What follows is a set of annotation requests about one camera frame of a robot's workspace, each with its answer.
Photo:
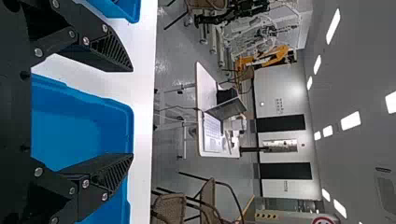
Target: ceiling light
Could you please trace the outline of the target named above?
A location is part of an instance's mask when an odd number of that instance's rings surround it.
[[[321,138],[320,132],[317,132],[317,133],[314,134],[315,141],[318,141],[320,138]]]
[[[337,210],[344,218],[347,218],[347,210],[341,205],[337,200],[334,199],[334,208]]]
[[[308,82],[306,82],[306,88],[308,90],[311,90],[311,86],[312,86],[312,77],[309,77]]]
[[[361,114],[359,113],[359,111],[356,111],[355,113],[341,119],[341,128],[343,129],[343,131],[359,125],[361,125]]]
[[[330,193],[327,192],[326,189],[322,189],[322,196],[323,196],[323,198],[325,198],[327,200],[327,202],[330,202],[330,200],[331,200]]]
[[[326,128],[323,129],[323,137],[329,137],[332,136],[332,125],[327,126]]]
[[[317,61],[314,64],[314,74],[316,75],[321,65],[321,56],[318,55]]]
[[[337,8],[335,11],[334,17],[332,17],[332,23],[330,24],[329,31],[326,34],[326,41],[327,44],[330,44],[332,41],[332,37],[334,36],[335,30],[337,29],[338,23],[341,20],[340,9]]]
[[[385,97],[387,102],[388,113],[393,114],[396,112],[396,91]]]

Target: white table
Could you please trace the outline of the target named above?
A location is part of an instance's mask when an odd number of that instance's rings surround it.
[[[218,91],[218,84],[216,80],[204,69],[204,67],[197,62],[195,64],[195,94],[196,107],[202,111],[206,111],[217,105],[216,93]],[[233,132],[234,146],[221,152],[207,152],[204,151],[204,123],[203,113],[197,111],[197,149],[201,157],[222,157],[222,158],[240,158],[239,153],[239,132]]]
[[[149,224],[151,191],[152,121],[158,0],[142,0],[140,22],[106,19],[117,32],[134,65],[132,73],[105,73],[59,55],[52,55],[32,72],[66,83],[69,87],[111,98],[134,111],[134,161],[128,175],[131,223]]]

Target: black panel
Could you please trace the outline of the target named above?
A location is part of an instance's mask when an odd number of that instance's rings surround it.
[[[261,179],[312,179],[309,162],[261,163]]]
[[[304,115],[291,115],[256,120],[258,133],[305,130]]]

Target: sign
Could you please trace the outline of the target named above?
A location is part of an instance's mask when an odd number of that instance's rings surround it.
[[[314,219],[312,224],[335,224],[335,223],[328,217],[317,217]]]

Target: glossy floor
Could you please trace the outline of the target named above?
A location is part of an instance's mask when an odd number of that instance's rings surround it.
[[[177,0],[171,7],[164,7],[167,1],[159,1],[155,81],[158,89],[194,82],[194,65],[197,61],[215,80],[226,79],[218,69],[217,56],[209,53],[209,46],[199,44],[199,30],[193,26],[184,27],[183,21],[167,31],[163,30],[164,26],[184,12],[183,2]],[[251,94],[244,95],[244,99],[248,109],[252,110]],[[169,93],[164,100],[167,105],[194,106],[195,90],[188,89],[182,95]],[[181,136],[181,130],[154,132],[151,180],[153,189],[163,187],[185,192],[187,195],[195,194],[203,182],[177,174],[182,171],[205,177],[213,176],[218,181],[229,183],[236,191],[242,206],[245,206],[253,194],[260,195],[259,181],[253,178],[253,163],[257,162],[255,153],[244,154],[239,160],[201,158],[195,144],[188,143],[187,159],[177,160],[177,153],[182,149]],[[237,218],[237,209],[232,204],[233,198],[228,190],[218,187],[217,194],[217,207],[222,215],[230,220]]]

